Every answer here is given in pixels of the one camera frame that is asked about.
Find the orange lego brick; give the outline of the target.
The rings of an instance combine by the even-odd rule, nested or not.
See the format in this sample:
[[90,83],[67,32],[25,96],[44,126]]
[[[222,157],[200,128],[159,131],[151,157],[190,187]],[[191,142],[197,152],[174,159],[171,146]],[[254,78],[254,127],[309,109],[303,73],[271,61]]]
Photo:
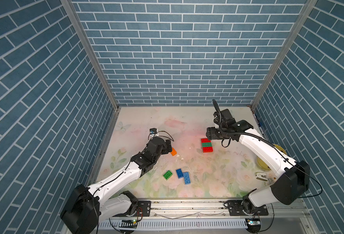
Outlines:
[[177,152],[176,152],[176,150],[174,148],[172,148],[171,155],[172,156],[176,156],[177,155]]

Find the red lego brick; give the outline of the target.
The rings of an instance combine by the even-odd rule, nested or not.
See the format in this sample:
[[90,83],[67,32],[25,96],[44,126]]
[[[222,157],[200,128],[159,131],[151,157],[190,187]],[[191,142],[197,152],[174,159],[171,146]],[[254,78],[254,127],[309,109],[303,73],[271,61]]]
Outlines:
[[207,138],[202,138],[201,143],[211,143],[211,141],[208,140]]
[[214,150],[213,147],[203,147],[202,151],[203,153],[212,153]]

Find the green long lego brick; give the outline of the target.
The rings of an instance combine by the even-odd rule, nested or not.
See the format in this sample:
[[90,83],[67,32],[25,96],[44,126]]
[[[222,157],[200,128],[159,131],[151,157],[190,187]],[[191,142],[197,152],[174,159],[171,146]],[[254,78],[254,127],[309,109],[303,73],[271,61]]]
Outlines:
[[212,144],[210,142],[204,142],[202,143],[202,147],[205,148],[205,147],[212,147]]

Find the red lego brick front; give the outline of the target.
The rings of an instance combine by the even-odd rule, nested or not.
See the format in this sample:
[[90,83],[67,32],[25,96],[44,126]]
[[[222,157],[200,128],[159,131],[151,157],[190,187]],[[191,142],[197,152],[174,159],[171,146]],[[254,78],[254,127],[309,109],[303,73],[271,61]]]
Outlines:
[[213,147],[203,147],[202,151],[203,153],[212,153],[214,150]]

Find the light blue lego brick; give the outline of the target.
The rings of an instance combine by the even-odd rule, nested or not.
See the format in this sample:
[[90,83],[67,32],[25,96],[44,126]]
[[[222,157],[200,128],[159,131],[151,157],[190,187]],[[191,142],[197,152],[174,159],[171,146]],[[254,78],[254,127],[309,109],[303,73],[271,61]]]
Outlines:
[[191,184],[190,175],[188,172],[183,172],[183,178],[185,185]]

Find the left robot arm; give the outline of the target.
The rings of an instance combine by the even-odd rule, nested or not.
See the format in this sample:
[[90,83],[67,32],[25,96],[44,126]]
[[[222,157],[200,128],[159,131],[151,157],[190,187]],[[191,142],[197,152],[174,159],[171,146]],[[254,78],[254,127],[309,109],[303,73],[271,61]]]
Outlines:
[[129,183],[148,173],[160,156],[172,152],[170,139],[155,136],[120,170],[88,187],[77,185],[67,198],[60,218],[72,234],[89,234],[115,215],[136,212],[138,199],[129,191],[114,197]]

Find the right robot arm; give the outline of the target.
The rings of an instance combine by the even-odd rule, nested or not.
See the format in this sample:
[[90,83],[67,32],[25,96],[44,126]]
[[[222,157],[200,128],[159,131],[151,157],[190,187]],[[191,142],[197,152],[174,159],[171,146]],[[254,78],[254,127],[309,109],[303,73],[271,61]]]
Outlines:
[[209,140],[235,140],[255,153],[275,174],[276,180],[262,189],[254,189],[243,197],[242,209],[252,215],[265,204],[280,202],[290,205],[308,191],[310,166],[296,161],[278,150],[245,120],[236,121],[228,109],[215,107],[214,127],[207,128]]

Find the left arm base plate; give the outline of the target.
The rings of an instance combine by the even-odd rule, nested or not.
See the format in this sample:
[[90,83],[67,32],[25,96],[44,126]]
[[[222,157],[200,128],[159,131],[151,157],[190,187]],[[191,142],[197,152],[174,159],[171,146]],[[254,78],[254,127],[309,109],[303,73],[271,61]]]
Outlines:
[[141,200],[137,204],[132,203],[129,209],[122,214],[116,214],[114,217],[141,217],[141,216],[150,216],[151,211],[151,201],[150,200]]

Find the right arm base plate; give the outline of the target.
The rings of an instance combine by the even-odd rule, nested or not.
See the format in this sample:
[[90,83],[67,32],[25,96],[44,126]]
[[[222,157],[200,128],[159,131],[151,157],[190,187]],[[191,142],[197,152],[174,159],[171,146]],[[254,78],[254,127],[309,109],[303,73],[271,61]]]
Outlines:
[[242,200],[228,200],[223,203],[223,206],[228,209],[230,216],[268,216],[269,212],[265,205],[262,207],[248,210],[243,205]]

